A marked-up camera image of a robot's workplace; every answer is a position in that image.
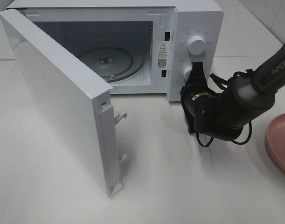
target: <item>black robotic arm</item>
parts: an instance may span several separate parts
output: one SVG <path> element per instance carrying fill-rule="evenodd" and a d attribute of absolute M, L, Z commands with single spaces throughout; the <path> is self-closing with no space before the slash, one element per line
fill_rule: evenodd
<path fill-rule="evenodd" d="M 201 62 L 192 62 L 189 78 L 181 90 L 181 104 L 189 133 L 202 133 L 224 141 L 235 142 L 244 125 L 271 109 L 275 93 L 285 85 L 285 44 L 255 71 L 236 72 L 229 80 L 210 75 L 222 89 L 215 93 L 208 85 Z"/>

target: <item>microwave door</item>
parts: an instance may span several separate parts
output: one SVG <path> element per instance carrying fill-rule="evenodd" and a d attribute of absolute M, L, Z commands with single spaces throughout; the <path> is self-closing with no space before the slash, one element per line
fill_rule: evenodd
<path fill-rule="evenodd" d="M 34 101 L 110 196 L 123 186 L 112 87 L 17 10 L 0 18 Z"/>

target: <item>pink plate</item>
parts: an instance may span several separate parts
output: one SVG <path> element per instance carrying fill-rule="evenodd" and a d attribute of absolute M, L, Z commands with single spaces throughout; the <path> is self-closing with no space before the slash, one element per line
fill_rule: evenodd
<path fill-rule="evenodd" d="M 265 146 L 271 160 L 285 173 L 285 113 L 270 122 Z"/>

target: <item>white microwave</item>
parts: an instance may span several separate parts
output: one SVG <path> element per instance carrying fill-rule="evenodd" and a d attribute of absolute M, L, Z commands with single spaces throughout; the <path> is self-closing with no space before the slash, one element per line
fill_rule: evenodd
<path fill-rule="evenodd" d="M 110 94 L 180 100 L 191 62 L 208 77 L 223 11 L 214 0 L 15 0 L 0 18 L 34 101 L 101 189 L 123 184 Z"/>

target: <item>black cable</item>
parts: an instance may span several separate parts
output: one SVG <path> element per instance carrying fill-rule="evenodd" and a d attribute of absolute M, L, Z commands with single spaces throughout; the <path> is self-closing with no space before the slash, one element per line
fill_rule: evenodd
<path fill-rule="evenodd" d="M 211 139 L 209 140 L 209 142 L 206 145 L 203 145 L 202 142 L 199 139 L 199 133 L 196 133 L 196 139 L 198 141 L 198 144 L 200 144 L 202 147 L 209 147 L 209 145 L 213 142 L 214 138 L 211 137 Z"/>
<path fill-rule="evenodd" d="M 241 146 L 241 145 L 246 144 L 250 140 L 251 135 L 252 135 L 252 124 L 251 124 L 251 121 L 248 124 L 249 124 L 249 133 L 248 133 L 247 139 L 245 141 L 243 141 L 243 142 L 237 142 L 237 141 L 234 141 L 234 140 L 232 140 L 231 142 Z"/>

